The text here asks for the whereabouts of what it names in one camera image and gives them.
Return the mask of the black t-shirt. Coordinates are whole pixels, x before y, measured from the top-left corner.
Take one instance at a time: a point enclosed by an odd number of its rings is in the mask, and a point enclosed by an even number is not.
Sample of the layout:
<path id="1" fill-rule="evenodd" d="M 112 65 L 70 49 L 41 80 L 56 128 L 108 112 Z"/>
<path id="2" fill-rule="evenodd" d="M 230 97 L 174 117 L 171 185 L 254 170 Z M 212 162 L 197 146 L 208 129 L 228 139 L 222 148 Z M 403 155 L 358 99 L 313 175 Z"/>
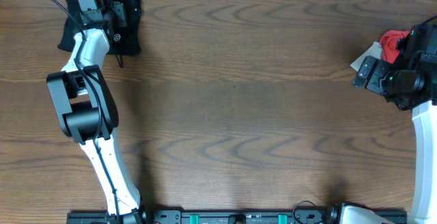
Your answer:
<path id="1" fill-rule="evenodd" d="M 120 0 L 66 0 L 68 18 L 59 45 L 65 51 L 72 51 L 74 45 L 68 38 L 81 29 L 101 29 L 109 40 L 111 55 L 121 55 L 121 30 L 128 26 L 125 4 Z"/>

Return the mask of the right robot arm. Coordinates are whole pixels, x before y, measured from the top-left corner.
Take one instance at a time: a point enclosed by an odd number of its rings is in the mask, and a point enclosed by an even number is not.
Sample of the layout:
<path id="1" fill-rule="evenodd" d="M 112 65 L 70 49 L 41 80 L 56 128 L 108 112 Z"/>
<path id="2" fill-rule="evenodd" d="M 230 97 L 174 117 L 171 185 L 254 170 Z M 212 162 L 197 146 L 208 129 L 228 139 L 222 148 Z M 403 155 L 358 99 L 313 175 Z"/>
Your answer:
<path id="1" fill-rule="evenodd" d="M 412 112 L 416 137 L 414 197 L 407 223 L 436 222 L 436 25 L 426 20 L 395 42 L 393 62 L 376 42 L 352 62 L 357 88 Z"/>

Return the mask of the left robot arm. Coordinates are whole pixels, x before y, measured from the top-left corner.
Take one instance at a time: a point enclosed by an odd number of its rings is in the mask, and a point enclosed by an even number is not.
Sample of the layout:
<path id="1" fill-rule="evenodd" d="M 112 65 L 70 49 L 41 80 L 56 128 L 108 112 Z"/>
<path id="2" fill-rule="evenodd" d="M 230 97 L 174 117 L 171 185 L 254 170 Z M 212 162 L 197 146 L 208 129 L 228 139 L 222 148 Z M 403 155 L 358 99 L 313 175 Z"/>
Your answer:
<path id="1" fill-rule="evenodd" d="M 102 7 L 79 4 L 79 29 L 74 48 L 61 71 L 46 79 L 62 132 L 73 138 L 90 160 L 107 201 L 106 212 L 67 215 L 67 223 L 147 223 L 147 211 L 117 142 L 119 115 L 102 74 L 114 28 L 125 26 L 121 2 Z"/>

